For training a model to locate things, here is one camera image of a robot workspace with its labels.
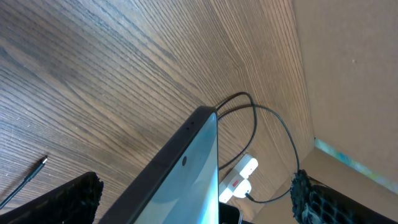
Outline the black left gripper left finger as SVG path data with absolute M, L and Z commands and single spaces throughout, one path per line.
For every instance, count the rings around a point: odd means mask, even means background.
M 95 172 L 87 172 L 56 189 L 1 215 L 9 224 L 92 224 L 104 188 Z

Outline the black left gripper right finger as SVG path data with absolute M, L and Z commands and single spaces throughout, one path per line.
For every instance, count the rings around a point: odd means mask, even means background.
M 292 211 L 304 224 L 397 224 L 357 201 L 307 175 L 295 173 L 290 188 Z

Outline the blue Galaxy smartphone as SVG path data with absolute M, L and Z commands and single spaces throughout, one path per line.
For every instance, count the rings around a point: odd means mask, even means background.
M 218 223 L 218 174 L 218 117 L 200 106 L 100 222 Z

